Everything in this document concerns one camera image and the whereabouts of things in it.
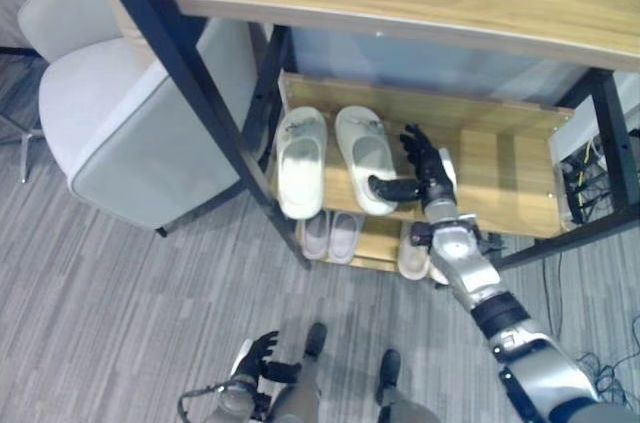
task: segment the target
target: floor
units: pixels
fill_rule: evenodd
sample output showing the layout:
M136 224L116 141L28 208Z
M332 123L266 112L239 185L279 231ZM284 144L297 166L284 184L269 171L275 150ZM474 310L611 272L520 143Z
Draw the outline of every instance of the floor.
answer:
M34 120L44 65L8 58L0 109ZM400 389L443 422L517 421L480 332L448 291L347 266L304 271L246 193L161 239L75 201L45 142L25 185L18 164L18 147L0 147L0 421L177 421L178 395L224 379L245 338L279 329L274 357L293 362L316 320L329 328L320 421L376 421L389 346L404 358ZM563 255L561 341L571 355L612 363L634 351L639 239L636 228ZM547 264L557 329L557 259ZM546 325L541 268L503 276ZM640 393L638 359L617 374ZM211 403L194 401L193 421Z

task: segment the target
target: robotic arm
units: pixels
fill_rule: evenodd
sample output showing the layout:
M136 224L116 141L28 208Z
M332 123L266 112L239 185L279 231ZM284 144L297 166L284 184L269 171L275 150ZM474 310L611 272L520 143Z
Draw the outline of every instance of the robotic arm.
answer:
M218 405L207 418L212 423L246 423L250 419L264 421L271 404L271 396L258 393L260 376L278 383L295 383L301 365L266 361L273 354L278 332L272 331L255 340L224 383L184 393L178 400L178 415L183 423L191 423L184 401L208 393L218 394Z
M409 135L401 140L416 179L382 181L372 176L369 186L383 199L421 201L427 221L413 225L412 244L427 247L454 296L484 334L500 365L500 381L522 420L637 422L625 408L598 402L587 376L508 291L478 250L475 215L458 212L438 150L417 126L406 129Z

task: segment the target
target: white chair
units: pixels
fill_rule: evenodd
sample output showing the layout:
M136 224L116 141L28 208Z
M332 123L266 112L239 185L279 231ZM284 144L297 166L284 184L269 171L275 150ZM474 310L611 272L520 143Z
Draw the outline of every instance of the white chair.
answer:
M108 0L28 0L18 19L51 63L40 118L75 196L158 229L238 181L160 62L136 59ZM210 20L197 46L242 128L257 79L247 24Z

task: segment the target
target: black robotic foot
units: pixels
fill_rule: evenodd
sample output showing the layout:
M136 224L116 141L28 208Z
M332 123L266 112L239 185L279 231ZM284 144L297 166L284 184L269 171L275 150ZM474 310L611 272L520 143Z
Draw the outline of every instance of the black robotic foot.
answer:
M376 402L382 405L382 395L384 389L398 384L400 374L400 364L402 359L400 353L389 349L384 353L380 362L380 373L378 374L378 387L376 388Z
M324 341L327 338L327 327L322 323L314 323L309 328L307 343L304 347L304 355L317 358L322 353Z

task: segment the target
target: white slipper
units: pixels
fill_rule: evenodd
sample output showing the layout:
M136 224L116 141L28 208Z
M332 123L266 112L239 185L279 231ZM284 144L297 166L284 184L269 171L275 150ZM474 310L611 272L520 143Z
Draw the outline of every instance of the white slipper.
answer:
M305 220L322 208L327 124L318 110L290 111L276 133L278 200L285 215Z
M349 263L358 245L364 215L336 211L331 222L329 237L329 261L332 263Z
M336 136L356 200L370 215L387 215L396 209L396 202L381 200L369 189L369 176L382 180L396 178L389 140L380 118L363 106L348 106L336 118Z
M400 230L400 248L398 248L398 271L408 280L421 280L429 277L441 285L449 281L431 262L425 246L411 244L411 226L413 222L405 221Z
M319 260L329 248L331 212L320 210L316 216L302 224L302 254L310 260Z

